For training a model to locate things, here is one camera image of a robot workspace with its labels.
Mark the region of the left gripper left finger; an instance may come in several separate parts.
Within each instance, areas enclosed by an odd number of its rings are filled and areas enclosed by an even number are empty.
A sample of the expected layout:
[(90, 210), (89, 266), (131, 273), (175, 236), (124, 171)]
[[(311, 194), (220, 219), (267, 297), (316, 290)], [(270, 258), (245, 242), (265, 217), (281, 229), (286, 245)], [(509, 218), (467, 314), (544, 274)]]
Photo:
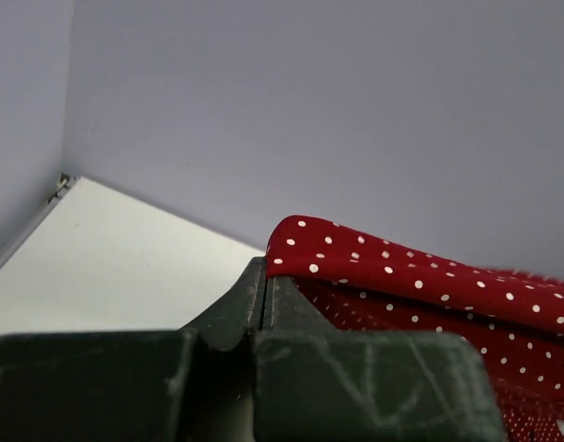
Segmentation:
[(0, 441), (250, 441), (265, 261), (176, 330), (0, 335)]

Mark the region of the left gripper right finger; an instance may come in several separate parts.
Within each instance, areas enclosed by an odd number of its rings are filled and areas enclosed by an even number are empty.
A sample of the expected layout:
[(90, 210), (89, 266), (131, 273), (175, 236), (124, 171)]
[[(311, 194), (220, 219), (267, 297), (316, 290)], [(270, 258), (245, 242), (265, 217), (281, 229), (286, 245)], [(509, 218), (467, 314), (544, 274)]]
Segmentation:
[(258, 441), (502, 441), (481, 357), (433, 331), (340, 331), (289, 277), (253, 343)]

